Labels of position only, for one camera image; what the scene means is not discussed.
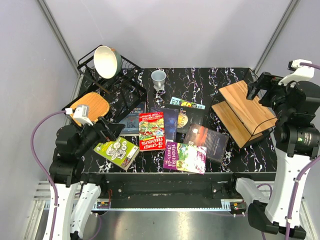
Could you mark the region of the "purple 117-storey treehouse book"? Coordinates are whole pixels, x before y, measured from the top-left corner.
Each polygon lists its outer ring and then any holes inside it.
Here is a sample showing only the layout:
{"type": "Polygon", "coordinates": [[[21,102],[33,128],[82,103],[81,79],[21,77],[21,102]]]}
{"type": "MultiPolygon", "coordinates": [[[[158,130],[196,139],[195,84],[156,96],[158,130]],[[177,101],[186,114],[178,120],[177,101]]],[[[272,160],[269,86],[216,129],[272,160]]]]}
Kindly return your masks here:
{"type": "Polygon", "coordinates": [[[206,171],[205,146],[169,142],[166,144],[163,168],[203,175],[206,171]]]}

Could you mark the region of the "dark blue galaxy book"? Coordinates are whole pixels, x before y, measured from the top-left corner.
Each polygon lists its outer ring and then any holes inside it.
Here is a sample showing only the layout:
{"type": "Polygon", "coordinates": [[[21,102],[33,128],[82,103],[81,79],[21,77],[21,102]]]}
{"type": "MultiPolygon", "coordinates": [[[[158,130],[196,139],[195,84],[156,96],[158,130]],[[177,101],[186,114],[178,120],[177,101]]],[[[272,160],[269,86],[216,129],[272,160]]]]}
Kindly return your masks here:
{"type": "Polygon", "coordinates": [[[179,111],[171,108],[151,107],[150,112],[163,112],[165,140],[166,142],[175,142],[179,111]]]}

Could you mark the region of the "red 13-storey treehouse book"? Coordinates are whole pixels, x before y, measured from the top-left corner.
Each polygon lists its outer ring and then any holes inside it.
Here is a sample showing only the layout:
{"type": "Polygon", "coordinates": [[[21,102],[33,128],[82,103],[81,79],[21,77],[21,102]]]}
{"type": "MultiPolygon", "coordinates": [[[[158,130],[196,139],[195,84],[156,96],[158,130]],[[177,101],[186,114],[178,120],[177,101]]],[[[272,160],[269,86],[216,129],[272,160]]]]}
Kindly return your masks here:
{"type": "Polygon", "coordinates": [[[166,148],[164,113],[139,114],[139,150],[160,151],[166,148]]]}

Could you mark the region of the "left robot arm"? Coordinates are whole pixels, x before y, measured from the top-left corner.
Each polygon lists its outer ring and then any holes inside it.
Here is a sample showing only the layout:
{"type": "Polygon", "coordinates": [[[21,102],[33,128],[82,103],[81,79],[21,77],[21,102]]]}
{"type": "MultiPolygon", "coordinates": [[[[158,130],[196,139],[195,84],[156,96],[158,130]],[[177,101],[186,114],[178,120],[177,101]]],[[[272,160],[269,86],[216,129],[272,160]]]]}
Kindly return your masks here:
{"type": "Polygon", "coordinates": [[[94,125],[65,125],[56,133],[56,148],[49,167],[51,200],[43,239],[81,240],[94,203],[108,193],[103,176],[83,173],[84,154],[98,143],[115,141],[124,124],[99,117],[94,125]]]}

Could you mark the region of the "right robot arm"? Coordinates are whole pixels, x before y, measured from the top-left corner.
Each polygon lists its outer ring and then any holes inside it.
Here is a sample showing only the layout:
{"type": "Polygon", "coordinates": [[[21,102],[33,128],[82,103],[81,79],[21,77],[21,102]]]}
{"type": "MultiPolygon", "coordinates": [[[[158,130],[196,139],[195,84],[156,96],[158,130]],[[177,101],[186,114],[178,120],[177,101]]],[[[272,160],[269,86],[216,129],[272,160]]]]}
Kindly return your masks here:
{"type": "Polygon", "coordinates": [[[235,199],[242,196],[251,227],[303,240],[307,235],[300,224],[303,190],[310,168],[320,159],[320,132],[312,123],[320,106],[320,88],[307,80],[263,72],[248,85],[246,98],[252,100],[261,90],[265,94],[259,103],[276,115],[277,170],[272,194],[265,197],[254,180],[244,175],[229,183],[227,192],[235,199]]]}

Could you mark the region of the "dark tale of cities book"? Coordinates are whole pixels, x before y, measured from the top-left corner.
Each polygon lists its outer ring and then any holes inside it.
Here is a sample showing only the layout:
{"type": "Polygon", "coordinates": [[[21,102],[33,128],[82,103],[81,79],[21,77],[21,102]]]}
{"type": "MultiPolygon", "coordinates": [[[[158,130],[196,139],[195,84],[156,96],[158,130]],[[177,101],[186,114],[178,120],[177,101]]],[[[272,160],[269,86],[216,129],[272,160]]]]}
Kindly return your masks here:
{"type": "Polygon", "coordinates": [[[206,147],[206,158],[211,162],[221,164],[225,156],[228,141],[229,136],[227,134],[192,123],[183,143],[191,146],[206,147]]]}

